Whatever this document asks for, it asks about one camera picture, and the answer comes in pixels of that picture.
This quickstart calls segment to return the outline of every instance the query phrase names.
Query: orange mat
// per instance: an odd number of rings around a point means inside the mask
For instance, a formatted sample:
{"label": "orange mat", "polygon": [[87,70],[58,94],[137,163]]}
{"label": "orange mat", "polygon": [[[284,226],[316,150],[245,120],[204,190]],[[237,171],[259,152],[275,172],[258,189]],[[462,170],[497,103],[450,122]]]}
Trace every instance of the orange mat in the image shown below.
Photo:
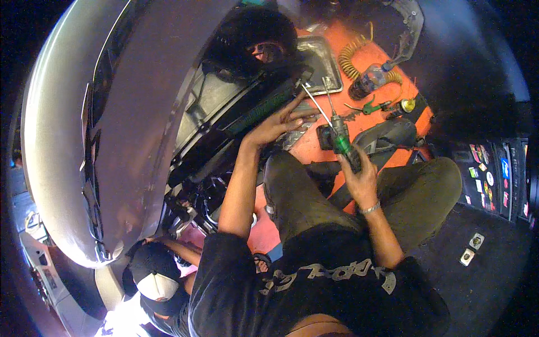
{"label": "orange mat", "polygon": [[[298,30],[298,35],[309,35],[309,32]],[[376,27],[374,29],[374,36],[376,40]],[[354,38],[354,35],[347,32],[345,27],[340,22],[336,22],[325,31],[324,37],[328,40],[329,45],[331,46],[331,50],[333,51],[333,54],[336,59],[341,49]],[[382,64],[388,59],[390,59],[390,57],[378,45],[376,45],[376,43],[372,42],[362,47],[355,53],[352,59],[352,63],[359,71],[364,71],[369,65],[373,63]],[[402,98],[414,98],[418,94],[418,90],[414,85],[414,81],[411,80],[398,66],[395,67],[393,70],[397,71],[403,79],[403,92],[397,101]],[[341,77],[343,80],[344,89],[340,93],[331,94],[331,100],[333,101],[337,114],[348,115],[351,110],[346,107],[344,103],[355,107],[362,107],[365,103],[372,99],[373,94],[369,94],[365,99],[361,101],[352,101],[352,99],[348,96],[348,88],[352,82],[344,75],[344,73],[342,73],[342,71]],[[375,100],[373,102],[373,105],[395,99],[399,91],[400,87],[397,83],[389,83],[381,87],[374,92]],[[325,95],[319,95],[315,98],[324,111],[331,111],[328,98]],[[307,102],[309,102],[313,107],[315,107],[310,99],[307,99]],[[371,128],[376,124],[382,123],[384,121],[384,117],[382,114],[383,112],[378,110],[370,115],[358,115],[356,116],[355,121],[347,122],[348,129],[350,132],[350,139],[354,139],[356,135],[359,134],[361,131]],[[430,129],[431,116],[432,112],[430,108],[425,108],[422,115],[416,122],[418,135],[424,136],[427,134]],[[316,128],[317,126],[323,125],[325,123],[325,119],[320,117],[318,121],[307,132],[305,132],[305,134],[290,150],[290,153],[294,155],[303,164],[336,160],[335,154],[332,151],[322,151],[318,143],[318,138],[316,136]],[[424,149],[422,149],[421,152],[427,158],[430,157]],[[384,167],[406,165],[408,159],[410,158],[410,155],[411,151],[399,149]],[[341,187],[343,183],[344,176],[341,172],[339,173],[339,175],[337,175],[335,179],[335,186],[333,192],[339,189],[339,187]],[[279,232],[277,231],[275,224],[268,217],[268,214],[264,209],[265,205],[266,199],[264,197],[264,191],[262,189],[262,186],[259,186],[257,188],[257,199],[255,202],[255,212],[258,215],[258,222],[252,228],[251,235],[249,236],[249,240],[247,242],[253,252],[266,253],[280,243]],[[353,204],[350,203],[350,205],[348,205],[344,210],[351,213],[352,206]]]}

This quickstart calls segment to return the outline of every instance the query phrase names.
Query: silver bracelet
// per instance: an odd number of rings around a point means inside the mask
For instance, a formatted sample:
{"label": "silver bracelet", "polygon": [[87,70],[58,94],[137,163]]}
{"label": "silver bracelet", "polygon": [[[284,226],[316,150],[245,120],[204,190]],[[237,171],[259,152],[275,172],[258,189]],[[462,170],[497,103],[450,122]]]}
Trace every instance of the silver bracelet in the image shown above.
{"label": "silver bracelet", "polygon": [[359,211],[360,211],[360,214],[365,215],[365,214],[369,214],[369,213],[371,213],[371,212],[373,212],[373,211],[375,211],[375,210],[377,210],[379,208],[380,208],[380,200],[378,200],[376,205],[374,205],[373,207],[367,208],[367,209],[360,209]]}

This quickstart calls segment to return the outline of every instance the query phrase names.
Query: hand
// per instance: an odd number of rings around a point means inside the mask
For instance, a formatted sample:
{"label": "hand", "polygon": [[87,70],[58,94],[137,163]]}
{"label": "hand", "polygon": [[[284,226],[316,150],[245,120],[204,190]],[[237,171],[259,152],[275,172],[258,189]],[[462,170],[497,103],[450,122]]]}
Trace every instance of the hand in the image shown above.
{"label": "hand", "polygon": [[146,244],[148,244],[148,243],[150,243],[150,242],[158,241],[157,239],[158,239],[158,238],[155,238],[155,237],[153,237],[153,238],[146,238],[146,239],[144,239],[144,241],[142,242],[142,244],[143,244],[143,245],[146,245]]}
{"label": "hand", "polygon": [[350,164],[343,155],[337,155],[337,160],[341,164],[344,172],[344,179],[350,194],[360,206],[360,209],[371,208],[378,202],[376,195],[376,176],[378,167],[371,163],[369,156],[363,149],[352,144],[360,154],[361,171],[357,174],[352,172]]}
{"label": "hand", "polygon": [[305,111],[296,111],[301,100],[305,97],[305,92],[301,92],[287,106],[269,116],[253,131],[249,132],[243,142],[249,143],[260,148],[261,146],[271,143],[285,132],[299,129],[305,122],[316,121],[315,117],[309,117],[313,114],[311,109]]}

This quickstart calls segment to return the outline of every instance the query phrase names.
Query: graphic print on t-shirt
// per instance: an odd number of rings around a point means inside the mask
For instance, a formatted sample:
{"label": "graphic print on t-shirt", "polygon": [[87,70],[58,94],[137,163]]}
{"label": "graphic print on t-shirt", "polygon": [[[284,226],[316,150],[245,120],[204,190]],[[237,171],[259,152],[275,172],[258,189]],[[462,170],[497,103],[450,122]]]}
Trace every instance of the graphic print on t-shirt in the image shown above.
{"label": "graphic print on t-shirt", "polygon": [[273,279],[264,278],[265,289],[259,290],[262,295],[268,295],[270,290],[275,287],[275,292],[287,290],[292,286],[292,283],[298,277],[300,270],[311,270],[307,276],[308,279],[314,279],[315,277],[325,277],[332,279],[333,281],[349,280],[352,275],[366,276],[369,270],[373,270],[376,274],[376,278],[380,279],[380,275],[385,277],[385,281],[382,284],[382,288],[390,295],[397,284],[397,278],[393,272],[386,273],[384,267],[373,267],[371,259],[365,259],[358,263],[354,261],[348,266],[340,266],[335,269],[326,269],[319,263],[313,263],[308,266],[299,267],[298,271],[293,274],[286,275],[282,270],[277,269],[273,272],[273,277],[279,280],[275,283]]}

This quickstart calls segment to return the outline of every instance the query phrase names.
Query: black and white cap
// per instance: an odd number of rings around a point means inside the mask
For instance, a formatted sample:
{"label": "black and white cap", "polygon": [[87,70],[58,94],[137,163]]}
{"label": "black and white cap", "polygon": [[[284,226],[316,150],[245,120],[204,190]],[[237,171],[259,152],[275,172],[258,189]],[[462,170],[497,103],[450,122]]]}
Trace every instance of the black and white cap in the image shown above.
{"label": "black and white cap", "polygon": [[189,302],[174,257],[162,243],[150,242],[137,249],[130,269],[141,301],[154,312],[174,315]]}

